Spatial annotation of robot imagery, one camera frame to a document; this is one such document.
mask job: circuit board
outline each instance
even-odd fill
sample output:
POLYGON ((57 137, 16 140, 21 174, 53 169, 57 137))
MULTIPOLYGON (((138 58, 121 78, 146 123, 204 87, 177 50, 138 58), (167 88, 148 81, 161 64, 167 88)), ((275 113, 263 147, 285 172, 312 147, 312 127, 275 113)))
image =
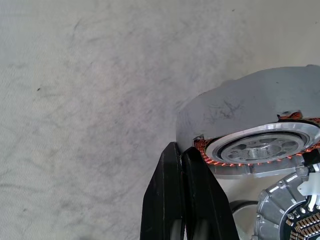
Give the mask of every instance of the circuit board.
POLYGON ((316 240, 320 237, 320 210, 296 207, 283 220, 283 240, 316 240))

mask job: circular metal hub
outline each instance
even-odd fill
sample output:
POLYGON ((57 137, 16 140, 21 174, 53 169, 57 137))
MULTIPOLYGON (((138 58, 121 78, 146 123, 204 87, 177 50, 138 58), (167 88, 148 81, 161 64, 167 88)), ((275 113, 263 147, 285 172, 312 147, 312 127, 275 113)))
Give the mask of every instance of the circular metal hub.
POLYGON ((265 163, 300 152, 305 143, 293 134, 260 134, 230 143, 221 151, 228 163, 265 163))
POLYGON ((228 164, 271 162, 297 154, 317 143, 320 128, 304 122, 276 122, 221 137, 206 155, 228 164))

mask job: gray concrete floor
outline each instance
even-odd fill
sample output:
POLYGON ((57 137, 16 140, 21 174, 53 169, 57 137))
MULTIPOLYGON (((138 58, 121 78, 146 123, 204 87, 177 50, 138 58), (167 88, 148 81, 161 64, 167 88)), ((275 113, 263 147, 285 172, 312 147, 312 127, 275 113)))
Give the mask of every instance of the gray concrete floor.
MULTIPOLYGON (((0 0, 0 239, 137 240, 176 113, 320 65, 318 0, 0 0)), ((257 197, 276 177, 221 181, 257 197)))

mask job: copper wire coil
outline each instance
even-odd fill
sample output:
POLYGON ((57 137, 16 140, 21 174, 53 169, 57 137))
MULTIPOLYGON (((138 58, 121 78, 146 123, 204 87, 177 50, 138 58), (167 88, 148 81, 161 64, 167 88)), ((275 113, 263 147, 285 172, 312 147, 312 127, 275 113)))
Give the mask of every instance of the copper wire coil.
MULTIPOLYGON (((281 116, 279 117, 279 119, 281 120, 302 120, 302 114, 301 112, 294 112, 292 113, 291 115, 288 115, 288 116, 281 116)), ((309 119, 306 119, 307 121, 310 121, 310 122, 313 122, 313 123, 316 123, 316 124, 320 124, 320 117, 319 118, 309 118, 309 119)), ((265 163, 247 163, 247 164, 232 164, 232 163, 224 163, 224 162, 219 162, 217 160, 214 160, 214 159, 211 159, 210 157, 208 157, 206 155, 206 148, 207 146, 212 143, 211 140, 205 140, 205 139, 197 139, 194 141, 194 147, 196 149, 198 149, 201 153, 201 156, 203 158, 203 160, 209 164, 209 165, 215 165, 215 166, 222 166, 222 167, 235 167, 235 166, 252 166, 254 164, 257 164, 257 165, 261 165, 261 164, 270 164, 271 161, 267 161, 265 163)), ((301 152, 298 152, 297 154, 295 154, 296 156, 302 156, 303 153, 309 153, 311 152, 312 150, 314 149, 319 149, 320 148, 320 142, 316 143, 315 145, 301 151, 301 152)), ((292 159, 293 157, 292 156, 287 156, 286 158, 288 159, 292 159)))

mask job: gray metal housing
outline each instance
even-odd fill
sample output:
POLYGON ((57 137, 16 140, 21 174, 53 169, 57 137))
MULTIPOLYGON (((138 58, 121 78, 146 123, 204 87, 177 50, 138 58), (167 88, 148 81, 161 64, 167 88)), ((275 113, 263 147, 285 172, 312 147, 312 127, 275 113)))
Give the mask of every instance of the gray metal housing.
MULTIPOLYGON (((301 111, 304 118, 320 117, 320 66, 280 67, 258 71, 207 91, 178 114, 176 141, 183 152, 199 136, 215 139, 257 126, 275 123, 284 112, 301 111)), ((245 175, 264 177, 292 173, 296 165, 272 162, 264 166, 210 166, 218 178, 245 175)))
POLYGON ((306 200, 297 189, 302 182, 303 177, 293 173, 260 193, 252 240, 281 239, 288 212, 306 200))

